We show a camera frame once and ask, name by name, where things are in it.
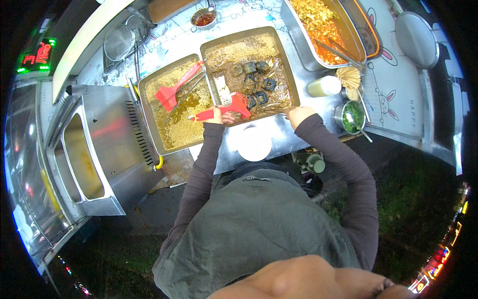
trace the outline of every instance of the ground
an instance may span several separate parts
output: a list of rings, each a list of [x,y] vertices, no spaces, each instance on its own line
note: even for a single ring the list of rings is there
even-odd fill
[[[377,181],[380,241],[373,271],[409,284],[448,230],[456,190],[453,167],[416,149],[374,135],[348,141]],[[340,221],[346,185],[332,165],[312,200]],[[71,263],[99,298],[164,298],[151,267],[171,228],[183,186],[145,197],[126,217],[103,217],[95,234],[69,250]]]

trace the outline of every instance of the finger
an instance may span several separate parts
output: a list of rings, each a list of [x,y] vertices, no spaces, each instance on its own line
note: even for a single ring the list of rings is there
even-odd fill
[[[222,116],[221,109],[218,106],[214,106],[213,110],[214,110],[214,118],[220,118]]]
[[[236,120],[236,118],[235,118],[234,116],[232,116],[232,115],[224,115],[224,114],[222,115],[222,119],[224,119],[224,120],[231,120],[231,121]]]
[[[290,108],[286,108],[284,109],[284,113],[285,114],[289,114],[292,110],[296,109],[297,107],[290,107]]]

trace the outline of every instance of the red spatula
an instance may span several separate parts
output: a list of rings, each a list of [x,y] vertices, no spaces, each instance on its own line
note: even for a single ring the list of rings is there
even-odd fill
[[[235,111],[241,114],[242,119],[250,117],[250,112],[247,110],[247,99],[240,93],[236,92],[231,96],[232,103],[227,107],[221,107],[221,113],[227,111]],[[192,121],[205,121],[214,117],[214,110],[206,110],[196,115],[190,115],[187,119]]]
[[[170,112],[176,106],[176,92],[186,83],[195,73],[203,66],[204,60],[196,62],[185,74],[179,79],[179,82],[173,87],[161,86],[154,95],[158,101],[163,105],[167,112]]]

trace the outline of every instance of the red led sign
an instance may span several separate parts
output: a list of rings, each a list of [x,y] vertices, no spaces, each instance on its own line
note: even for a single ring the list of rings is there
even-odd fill
[[[50,56],[52,48],[55,46],[56,40],[45,38],[38,45],[35,55],[27,54],[22,59],[22,65],[17,70],[18,73],[26,73],[28,71],[47,71],[50,66]]]

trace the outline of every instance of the white plastic lid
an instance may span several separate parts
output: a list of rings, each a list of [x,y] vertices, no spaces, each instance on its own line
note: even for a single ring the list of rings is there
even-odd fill
[[[238,137],[238,152],[248,161],[261,161],[271,152],[271,136],[264,130],[249,127]]]
[[[335,76],[325,76],[320,80],[322,91],[328,95],[333,96],[338,94],[342,89],[342,83]]]

